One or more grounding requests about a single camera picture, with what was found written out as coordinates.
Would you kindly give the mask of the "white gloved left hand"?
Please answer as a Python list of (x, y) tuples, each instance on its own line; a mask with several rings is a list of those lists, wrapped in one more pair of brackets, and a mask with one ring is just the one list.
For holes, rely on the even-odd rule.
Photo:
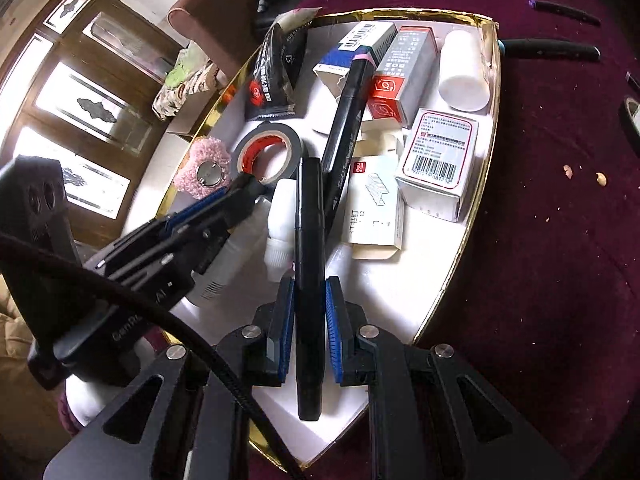
[[(139, 340), (134, 346), (134, 354), (140, 360), (140, 368), (145, 370), (167, 347), (168, 341), (163, 332), (147, 334)], [(85, 382), (70, 375), (58, 399), (58, 417), (62, 426), (72, 437), (77, 436), (121, 392), (122, 387)]]

